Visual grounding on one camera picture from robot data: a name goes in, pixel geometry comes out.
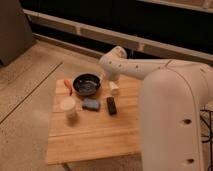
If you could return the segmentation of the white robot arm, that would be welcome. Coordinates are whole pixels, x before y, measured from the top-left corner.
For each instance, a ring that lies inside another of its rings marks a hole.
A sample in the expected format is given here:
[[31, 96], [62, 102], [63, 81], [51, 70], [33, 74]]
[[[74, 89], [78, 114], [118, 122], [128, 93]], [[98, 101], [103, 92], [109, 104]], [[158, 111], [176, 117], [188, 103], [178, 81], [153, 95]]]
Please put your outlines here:
[[213, 67], [177, 59], [129, 59], [114, 47], [99, 64], [106, 78], [139, 79], [143, 171], [204, 171], [200, 110], [213, 101]]

